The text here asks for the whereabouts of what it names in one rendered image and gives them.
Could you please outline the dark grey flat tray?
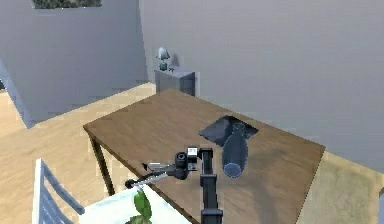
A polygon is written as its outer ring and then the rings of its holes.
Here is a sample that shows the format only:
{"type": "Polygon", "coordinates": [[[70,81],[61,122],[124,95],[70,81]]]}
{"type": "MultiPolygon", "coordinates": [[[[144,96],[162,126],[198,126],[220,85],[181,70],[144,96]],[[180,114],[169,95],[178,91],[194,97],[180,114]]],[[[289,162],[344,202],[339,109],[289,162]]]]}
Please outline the dark grey flat tray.
{"type": "Polygon", "coordinates": [[[218,146],[223,147],[228,137],[232,134],[233,126],[237,123],[244,125],[244,138],[246,140],[258,132],[258,129],[250,124],[239,120],[234,116],[225,115],[200,130],[198,134],[218,146]]]}

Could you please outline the dark blue bottle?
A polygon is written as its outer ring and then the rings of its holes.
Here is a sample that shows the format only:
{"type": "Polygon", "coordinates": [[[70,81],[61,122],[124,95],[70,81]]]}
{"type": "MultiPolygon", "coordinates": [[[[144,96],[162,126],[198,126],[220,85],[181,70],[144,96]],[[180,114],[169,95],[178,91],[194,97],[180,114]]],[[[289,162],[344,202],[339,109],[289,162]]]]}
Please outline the dark blue bottle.
{"type": "Polygon", "coordinates": [[[241,176],[248,158],[248,144],[245,138],[245,125],[235,123],[232,134],[226,140],[222,151],[223,172],[231,178],[241,176]]]}

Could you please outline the window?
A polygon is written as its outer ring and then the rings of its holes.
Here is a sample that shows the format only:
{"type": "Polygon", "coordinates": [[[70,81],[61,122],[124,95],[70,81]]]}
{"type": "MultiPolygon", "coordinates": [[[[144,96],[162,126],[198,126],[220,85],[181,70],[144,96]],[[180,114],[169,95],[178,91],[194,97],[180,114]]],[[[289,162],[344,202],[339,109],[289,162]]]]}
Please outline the window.
{"type": "Polygon", "coordinates": [[[35,9],[101,7],[102,0],[31,0],[35,9]]]}

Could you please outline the grey cabinet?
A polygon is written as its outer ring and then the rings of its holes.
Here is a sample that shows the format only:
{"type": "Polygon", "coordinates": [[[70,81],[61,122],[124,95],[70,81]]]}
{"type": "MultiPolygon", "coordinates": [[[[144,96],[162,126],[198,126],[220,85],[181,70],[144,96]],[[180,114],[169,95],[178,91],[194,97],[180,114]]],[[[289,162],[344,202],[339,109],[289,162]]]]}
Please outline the grey cabinet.
{"type": "Polygon", "coordinates": [[[181,67],[174,67],[172,71],[155,70],[156,91],[172,88],[194,96],[196,93],[195,72],[181,67]]]}

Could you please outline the white chair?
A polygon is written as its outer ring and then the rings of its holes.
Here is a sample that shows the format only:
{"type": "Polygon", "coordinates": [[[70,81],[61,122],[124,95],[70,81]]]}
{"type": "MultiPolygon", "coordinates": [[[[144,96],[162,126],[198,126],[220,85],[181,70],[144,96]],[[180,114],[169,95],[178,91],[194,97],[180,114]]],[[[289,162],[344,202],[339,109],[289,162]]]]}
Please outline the white chair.
{"type": "MultiPolygon", "coordinates": [[[[192,224],[149,186],[144,185],[142,190],[151,206],[151,224],[192,224]]],[[[123,190],[83,207],[60,185],[45,162],[39,158],[35,164],[31,224],[125,224],[131,217],[139,214],[134,205],[134,196],[137,191],[138,188],[123,190]],[[45,180],[54,192],[78,214],[78,223],[62,212],[48,191],[45,180]]]]}

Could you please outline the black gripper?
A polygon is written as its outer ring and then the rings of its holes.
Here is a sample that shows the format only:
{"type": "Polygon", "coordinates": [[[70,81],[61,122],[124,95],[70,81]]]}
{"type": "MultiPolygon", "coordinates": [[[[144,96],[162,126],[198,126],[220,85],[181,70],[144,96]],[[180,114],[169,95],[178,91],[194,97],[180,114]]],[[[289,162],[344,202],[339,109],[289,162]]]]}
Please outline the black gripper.
{"type": "Polygon", "coordinates": [[[187,154],[185,152],[179,152],[175,155],[175,163],[174,164],[163,164],[159,162],[150,162],[150,163],[142,163],[144,169],[164,169],[169,167],[167,173],[150,173],[146,176],[143,176],[137,180],[128,179],[125,182],[125,187],[127,189],[131,189],[136,186],[152,183],[154,181],[160,180],[167,176],[173,176],[179,180],[185,180],[189,174],[188,171],[188,163],[187,163],[187,154]]]}

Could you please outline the brown wooden table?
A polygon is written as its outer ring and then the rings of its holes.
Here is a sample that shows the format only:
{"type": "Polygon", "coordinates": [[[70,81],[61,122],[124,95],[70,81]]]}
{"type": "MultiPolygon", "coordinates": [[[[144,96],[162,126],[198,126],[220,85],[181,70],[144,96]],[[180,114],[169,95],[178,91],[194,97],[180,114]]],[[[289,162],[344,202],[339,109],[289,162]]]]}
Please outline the brown wooden table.
{"type": "Polygon", "coordinates": [[[171,163],[189,146],[213,150],[223,224],[296,224],[321,161],[323,146],[257,120],[247,166],[236,179],[222,171],[221,149],[201,129],[227,109],[167,89],[85,124],[95,148],[104,148],[136,176],[145,162],[171,163]]]}

